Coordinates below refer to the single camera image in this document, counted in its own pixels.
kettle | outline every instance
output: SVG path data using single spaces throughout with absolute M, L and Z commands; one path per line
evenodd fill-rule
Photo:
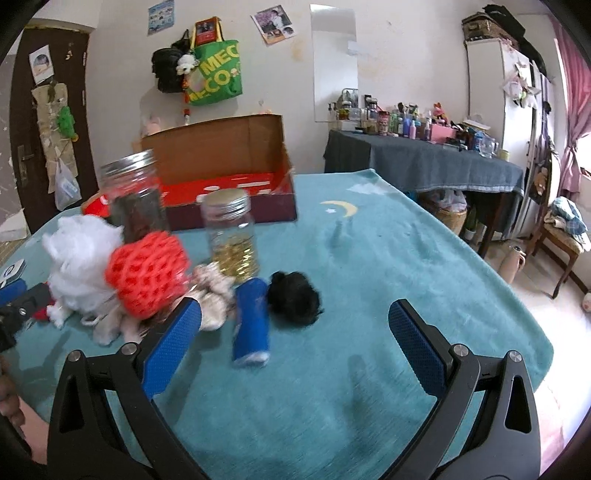
M 519 247 L 511 247 L 505 259 L 499 267 L 499 275 L 509 285 L 515 280 L 517 272 L 520 272 L 525 265 L 525 252 Z

red fabric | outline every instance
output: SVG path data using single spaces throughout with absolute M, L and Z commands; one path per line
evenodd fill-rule
M 195 203 L 199 195 L 205 195 L 219 189 L 243 188 L 250 196 L 258 195 L 261 190 L 274 191 L 281 183 L 280 173 L 245 173 L 218 177 L 208 180 L 193 180 L 162 187 L 163 203 L 166 207 Z
M 152 232 L 112 253 L 105 280 L 129 314 L 145 320 L 185 292 L 190 264 L 178 238 Z

hanging decoration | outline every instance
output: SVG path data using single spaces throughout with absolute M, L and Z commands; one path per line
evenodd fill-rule
M 56 170 L 59 160 L 72 172 L 74 178 L 78 176 L 72 145 L 73 137 L 68 135 L 73 132 L 74 119 L 68 118 L 66 111 L 62 113 L 62 109 L 68 106 L 68 89 L 64 83 L 54 83 L 39 86 L 31 93 L 37 103 L 37 125 L 46 159 L 49 180 L 47 193 L 53 193 L 56 190 Z

pink box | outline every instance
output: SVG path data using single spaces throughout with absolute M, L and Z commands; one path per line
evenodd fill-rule
M 431 143 L 444 144 L 448 138 L 456 138 L 456 131 L 442 125 L 431 125 Z

photo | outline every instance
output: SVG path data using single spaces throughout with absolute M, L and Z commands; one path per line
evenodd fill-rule
M 268 45 L 280 42 L 296 34 L 293 23 L 281 5 L 257 12 L 252 15 L 252 19 Z
M 221 40 L 218 21 L 217 17 L 213 17 L 195 23 L 195 45 Z
M 53 77 L 53 63 L 51 62 L 51 55 L 49 55 L 49 45 L 45 45 L 31 53 L 29 55 L 29 62 L 36 85 Z
M 166 0 L 148 9 L 148 35 L 174 25 L 174 0 Z

